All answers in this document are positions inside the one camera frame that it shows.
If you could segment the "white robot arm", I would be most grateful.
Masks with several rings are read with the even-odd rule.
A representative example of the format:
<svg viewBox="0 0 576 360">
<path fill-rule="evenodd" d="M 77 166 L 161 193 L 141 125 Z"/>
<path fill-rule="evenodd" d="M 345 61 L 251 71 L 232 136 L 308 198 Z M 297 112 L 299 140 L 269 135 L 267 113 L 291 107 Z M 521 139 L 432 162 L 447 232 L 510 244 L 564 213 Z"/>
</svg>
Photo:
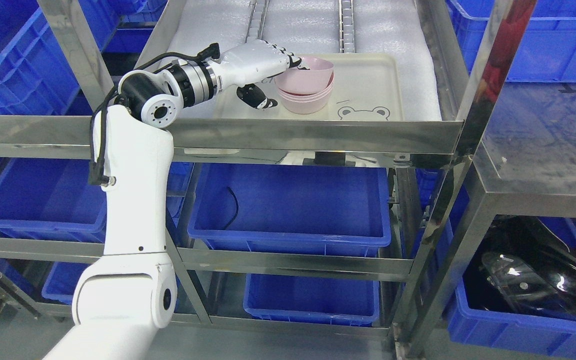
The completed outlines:
<svg viewBox="0 0 576 360">
<path fill-rule="evenodd" d="M 89 182 L 106 194 L 105 244 L 78 280 L 73 328 L 46 360 L 142 360 L 170 324 L 178 285 L 166 241 L 167 127 L 218 91 L 212 63 L 130 71 L 94 111 Z"/>
</svg>

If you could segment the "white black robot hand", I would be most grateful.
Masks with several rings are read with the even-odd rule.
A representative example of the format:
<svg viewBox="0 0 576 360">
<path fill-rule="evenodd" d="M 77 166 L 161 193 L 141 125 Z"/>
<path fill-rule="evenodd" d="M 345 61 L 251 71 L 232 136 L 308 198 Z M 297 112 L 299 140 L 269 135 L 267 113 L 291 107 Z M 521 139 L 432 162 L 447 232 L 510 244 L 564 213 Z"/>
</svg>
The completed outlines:
<svg viewBox="0 0 576 360">
<path fill-rule="evenodd" d="M 216 60 L 207 60 L 217 95 L 235 87 L 240 100 L 252 109 L 272 109 L 278 105 L 266 96 L 258 83 L 285 73 L 288 69 L 310 70 L 310 66 L 295 53 L 263 39 L 254 39 L 221 53 Z"/>
</svg>

